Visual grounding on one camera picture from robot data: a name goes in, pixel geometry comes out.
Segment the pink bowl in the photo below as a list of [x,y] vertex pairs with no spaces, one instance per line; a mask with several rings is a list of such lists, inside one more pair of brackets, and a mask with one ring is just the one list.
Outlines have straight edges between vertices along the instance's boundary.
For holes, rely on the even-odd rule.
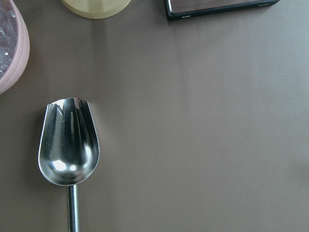
[[30,41],[28,35],[28,29],[24,22],[24,19],[17,8],[16,4],[12,0],[7,0],[12,6],[14,13],[16,14],[17,21],[17,45],[13,60],[9,65],[6,73],[0,78],[0,92],[4,93],[11,88],[21,77],[24,72],[30,52]]

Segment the steel ice scoop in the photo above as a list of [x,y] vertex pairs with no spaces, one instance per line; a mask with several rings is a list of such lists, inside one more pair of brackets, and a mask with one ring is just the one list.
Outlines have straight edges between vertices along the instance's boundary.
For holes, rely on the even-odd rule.
[[46,107],[38,165],[50,183],[67,190],[68,230],[80,231],[78,184],[94,172],[99,143],[89,103],[60,99]]

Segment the clear ice cubes pile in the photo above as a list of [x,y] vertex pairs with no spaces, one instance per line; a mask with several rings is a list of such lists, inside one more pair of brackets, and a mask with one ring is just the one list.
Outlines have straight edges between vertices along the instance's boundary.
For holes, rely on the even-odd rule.
[[10,3],[0,1],[0,77],[6,73],[13,60],[17,45],[16,14]]

